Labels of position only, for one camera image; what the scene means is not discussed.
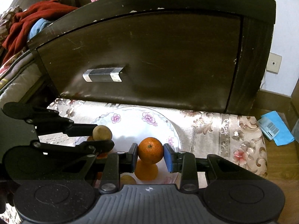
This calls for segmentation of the dark wooden nightstand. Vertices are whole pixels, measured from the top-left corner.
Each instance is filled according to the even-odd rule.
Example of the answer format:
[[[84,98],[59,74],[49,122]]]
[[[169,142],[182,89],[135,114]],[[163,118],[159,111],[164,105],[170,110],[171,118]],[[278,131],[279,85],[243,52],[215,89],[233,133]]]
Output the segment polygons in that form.
[[[28,45],[58,97],[246,115],[275,20],[274,0],[99,0]],[[83,79],[108,67],[121,83]]]

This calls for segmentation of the tan longan front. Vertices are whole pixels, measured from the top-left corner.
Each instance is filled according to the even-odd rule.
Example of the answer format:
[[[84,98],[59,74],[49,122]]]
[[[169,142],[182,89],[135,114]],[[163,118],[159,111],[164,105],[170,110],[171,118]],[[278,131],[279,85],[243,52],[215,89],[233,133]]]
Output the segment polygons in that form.
[[[123,175],[120,178],[121,185],[136,185],[136,180],[130,175]]]

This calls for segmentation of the blue package on floor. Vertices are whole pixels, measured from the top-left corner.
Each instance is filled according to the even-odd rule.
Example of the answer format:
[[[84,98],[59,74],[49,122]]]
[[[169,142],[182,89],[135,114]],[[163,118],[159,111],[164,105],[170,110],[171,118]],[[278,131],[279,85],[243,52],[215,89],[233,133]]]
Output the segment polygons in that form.
[[[271,111],[262,115],[258,120],[258,124],[264,136],[269,141],[274,140],[277,146],[288,145],[295,140],[294,136],[276,111]]]

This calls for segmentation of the patterned quilt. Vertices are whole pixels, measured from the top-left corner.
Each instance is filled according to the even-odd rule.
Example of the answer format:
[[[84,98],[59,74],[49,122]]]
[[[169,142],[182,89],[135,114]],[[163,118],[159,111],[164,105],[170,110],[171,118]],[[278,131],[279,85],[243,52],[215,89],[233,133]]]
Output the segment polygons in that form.
[[[1,14],[1,20],[0,20],[0,42],[1,42],[1,45],[10,33],[10,29],[13,24],[14,16],[19,12],[22,12],[22,9],[19,6],[15,6],[15,7],[8,8]]]

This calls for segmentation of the white floral porcelain plate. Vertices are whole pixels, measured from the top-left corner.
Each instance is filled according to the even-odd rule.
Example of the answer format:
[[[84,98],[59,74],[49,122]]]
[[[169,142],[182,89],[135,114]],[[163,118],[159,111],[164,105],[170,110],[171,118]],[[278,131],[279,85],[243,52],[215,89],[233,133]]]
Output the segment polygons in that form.
[[[169,144],[175,152],[182,150],[179,135],[171,121],[149,108],[119,108],[89,120],[88,123],[104,125],[112,131],[115,146],[111,153],[127,152],[132,143],[139,144],[147,137],[157,138],[162,144]]]

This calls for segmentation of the blue garment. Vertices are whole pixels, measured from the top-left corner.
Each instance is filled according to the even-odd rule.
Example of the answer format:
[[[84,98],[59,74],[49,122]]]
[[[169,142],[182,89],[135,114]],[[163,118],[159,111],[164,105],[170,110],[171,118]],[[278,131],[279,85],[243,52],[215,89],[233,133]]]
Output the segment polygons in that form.
[[[47,26],[51,25],[52,21],[48,21],[44,18],[40,18],[33,27],[30,29],[27,40],[32,39],[34,36],[36,36],[38,33],[40,33],[43,29],[45,29]]]

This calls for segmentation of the tan longan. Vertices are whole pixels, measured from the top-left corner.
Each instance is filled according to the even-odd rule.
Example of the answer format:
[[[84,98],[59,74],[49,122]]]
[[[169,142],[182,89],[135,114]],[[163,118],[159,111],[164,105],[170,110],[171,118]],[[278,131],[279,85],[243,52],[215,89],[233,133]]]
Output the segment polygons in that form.
[[[112,140],[112,132],[107,126],[98,125],[93,129],[92,137],[95,141],[109,141]]]
[[[121,185],[136,185],[136,180],[130,175],[123,175],[120,178]]]

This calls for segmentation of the grey mattress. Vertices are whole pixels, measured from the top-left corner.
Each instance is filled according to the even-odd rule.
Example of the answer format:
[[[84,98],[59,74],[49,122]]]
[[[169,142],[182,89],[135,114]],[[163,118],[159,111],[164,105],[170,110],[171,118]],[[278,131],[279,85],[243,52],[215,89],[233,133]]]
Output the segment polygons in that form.
[[[1,107],[19,102],[42,75],[31,51],[11,57],[1,67]]]

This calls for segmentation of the red garment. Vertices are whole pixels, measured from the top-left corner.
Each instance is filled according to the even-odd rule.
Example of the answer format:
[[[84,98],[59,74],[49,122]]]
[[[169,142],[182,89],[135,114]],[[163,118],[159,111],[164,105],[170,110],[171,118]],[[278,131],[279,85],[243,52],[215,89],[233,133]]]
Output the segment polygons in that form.
[[[39,19],[55,21],[76,9],[77,7],[64,5],[58,0],[49,0],[37,2],[26,11],[16,13],[9,34],[2,43],[4,48],[2,63],[7,62],[27,45],[29,32]]]

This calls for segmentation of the wall power socket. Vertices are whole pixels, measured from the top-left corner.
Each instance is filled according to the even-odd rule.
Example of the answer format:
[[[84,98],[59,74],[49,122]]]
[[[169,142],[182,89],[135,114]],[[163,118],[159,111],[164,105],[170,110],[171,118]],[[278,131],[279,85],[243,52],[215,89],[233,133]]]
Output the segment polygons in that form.
[[[278,74],[280,65],[281,65],[281,61],[282,61],[282,56],[274,54],[274,53],[270,53],[268,62],[266,65],[266,71],[274,73],[274,74]]]

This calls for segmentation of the tan longan back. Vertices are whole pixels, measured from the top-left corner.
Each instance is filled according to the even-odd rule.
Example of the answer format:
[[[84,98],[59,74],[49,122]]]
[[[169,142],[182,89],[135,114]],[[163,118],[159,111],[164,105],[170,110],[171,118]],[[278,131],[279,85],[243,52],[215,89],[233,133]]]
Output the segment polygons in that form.
[[[98,125],[93,129],[92,137],[95,141],[109,141],[112,140],[112,132],[107,126]]]

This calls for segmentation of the orange mandarin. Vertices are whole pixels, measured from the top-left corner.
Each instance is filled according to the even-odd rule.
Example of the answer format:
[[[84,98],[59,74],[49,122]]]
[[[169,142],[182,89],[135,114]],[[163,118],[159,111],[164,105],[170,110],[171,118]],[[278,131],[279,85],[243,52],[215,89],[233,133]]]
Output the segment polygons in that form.
[[[89,136],[89,137],[87,138],[87,141],[94,141],[94,138],[93,138],[92,136]]]
[[[164,156],[163,145],[156,138],[145,138],[138,145],[138,156],[145,164],[156,164],[161,161]]]

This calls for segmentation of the oval red tomato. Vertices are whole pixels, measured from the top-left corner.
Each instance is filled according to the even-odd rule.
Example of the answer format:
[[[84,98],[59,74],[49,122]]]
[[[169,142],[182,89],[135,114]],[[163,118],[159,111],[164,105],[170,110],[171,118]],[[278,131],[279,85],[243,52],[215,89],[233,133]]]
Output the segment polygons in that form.
[[[107,159],[109,154],[110,154],[110,152],[97,153],[96,159]]]

